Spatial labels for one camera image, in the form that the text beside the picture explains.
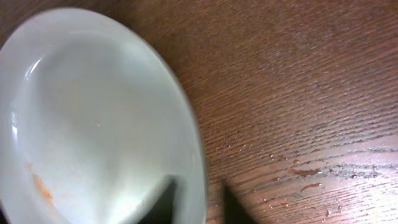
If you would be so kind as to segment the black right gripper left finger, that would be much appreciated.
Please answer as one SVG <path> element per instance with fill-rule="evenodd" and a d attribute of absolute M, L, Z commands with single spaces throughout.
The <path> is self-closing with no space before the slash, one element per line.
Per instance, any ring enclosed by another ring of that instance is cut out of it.
<path fill-rule="evenodd" d="M 177 181 L 171 179 L 160 197 L 138 224 L 172 224 Z"/>

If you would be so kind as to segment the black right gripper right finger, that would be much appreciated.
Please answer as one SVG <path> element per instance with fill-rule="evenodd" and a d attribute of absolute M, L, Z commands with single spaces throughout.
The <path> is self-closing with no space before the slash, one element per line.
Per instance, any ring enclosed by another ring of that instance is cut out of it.
<path fill-rule="evenodd" d="M 227 184 L 223 187 L 223 218 L 224 224 L 257 224 Z"/>

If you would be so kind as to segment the white plate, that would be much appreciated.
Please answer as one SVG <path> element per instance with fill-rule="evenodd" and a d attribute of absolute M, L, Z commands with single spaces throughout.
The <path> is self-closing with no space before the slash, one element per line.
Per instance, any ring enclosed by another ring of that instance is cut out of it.
<path fill-rule="evenodd" d="M 1 206 L 9 223 L 137 223 L 177 184 L 174 223 L 205 223 L 192 107 L 139 35 L 57 8 L 1 49 Z"/>

